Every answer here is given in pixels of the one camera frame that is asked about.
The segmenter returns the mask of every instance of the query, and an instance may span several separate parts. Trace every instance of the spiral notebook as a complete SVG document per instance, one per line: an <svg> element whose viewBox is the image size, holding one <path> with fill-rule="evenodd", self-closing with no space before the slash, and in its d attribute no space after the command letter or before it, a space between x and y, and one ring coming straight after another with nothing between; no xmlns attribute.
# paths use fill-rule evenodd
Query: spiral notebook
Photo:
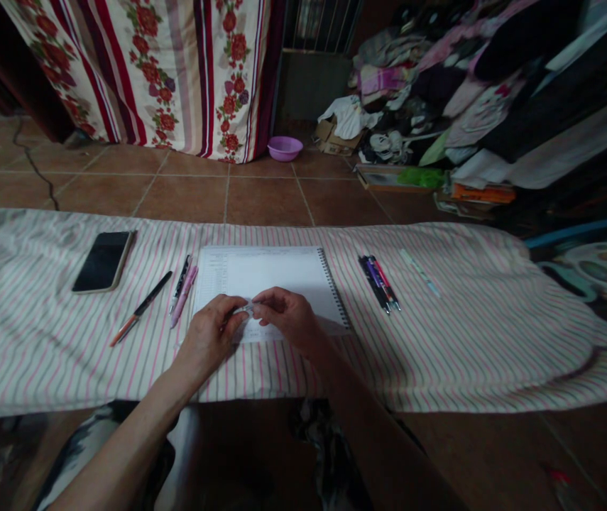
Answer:
<svg viewBox="0 0 607 511"><path fill-rule="evenodd" d="M248 300L273 286L305 296L322 328L332 336L349 332L349 323L327 259L319 246L205 246L199 253L199 274L192 315L216 295ZM250 317L240 328L240 342L284 339L273 325L260 326Z"/></svg>

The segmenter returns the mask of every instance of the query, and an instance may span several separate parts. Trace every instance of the orange book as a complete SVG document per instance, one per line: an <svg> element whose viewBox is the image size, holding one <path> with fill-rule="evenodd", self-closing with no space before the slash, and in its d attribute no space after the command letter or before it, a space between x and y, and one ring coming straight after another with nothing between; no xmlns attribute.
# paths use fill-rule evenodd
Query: orange book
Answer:
<svg viewBox="0 0 607 511"><path fill-rule="evenodd" d="M483 190L454 183L452 185L452 199L494 202L496 204L509 204L516 198L516 192L510 186L488 185Z"/></svg>

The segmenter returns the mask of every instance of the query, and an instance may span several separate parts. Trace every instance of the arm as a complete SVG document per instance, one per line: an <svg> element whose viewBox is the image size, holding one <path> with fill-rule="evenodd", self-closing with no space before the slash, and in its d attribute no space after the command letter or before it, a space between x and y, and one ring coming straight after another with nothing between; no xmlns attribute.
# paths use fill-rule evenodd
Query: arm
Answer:
<svg viewBox="0 0 607 511"><path fill-rule="evenodd" d="M171 424L231 349L234 332L248 318L231 311L246 303L219 295L192 318L171 367L57 498L55 509L130 508Z"/></svg>
<svg viewBox="0 0 607 511"><path fill-rule="evenodd" d="M274 287L253 301L261 303L253 308L253 317L263 326L278 327L322 377L376 509L466 509L433 463L336 351L303 296Z"/></svg>

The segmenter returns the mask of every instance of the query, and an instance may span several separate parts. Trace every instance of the green object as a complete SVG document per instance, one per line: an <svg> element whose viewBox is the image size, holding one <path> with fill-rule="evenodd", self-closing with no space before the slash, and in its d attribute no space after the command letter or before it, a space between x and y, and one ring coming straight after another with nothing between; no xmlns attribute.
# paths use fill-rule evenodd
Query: green object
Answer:
<svg viewBox="0 0 607 511"><path fill-rule="evenodd" d="M402 185L414 185L423 188L440 188L445 182L443 171L427 167L407 167L398 176Z"/></svg>
<svg viewBox="0 0 607 511"><path fill-rule="evenodd" d="M448 128L440 137L436 138L436 141L426 150L422 159L419 160L420 167L431 165L432 163L436 163L445 158L445 142L447 142L447 137L450 134L451 129L452 128Z"/></svg>

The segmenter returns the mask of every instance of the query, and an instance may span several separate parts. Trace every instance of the striped curtain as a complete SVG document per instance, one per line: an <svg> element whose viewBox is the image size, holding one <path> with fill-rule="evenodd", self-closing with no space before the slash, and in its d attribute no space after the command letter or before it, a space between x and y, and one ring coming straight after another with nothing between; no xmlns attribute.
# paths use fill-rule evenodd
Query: striped curtain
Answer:
<svg viewBox="0 0 607 511"><path fill-rule="evenodd" d="M284 0L1 0L93 139L246 163L267 145Z"/></svg>

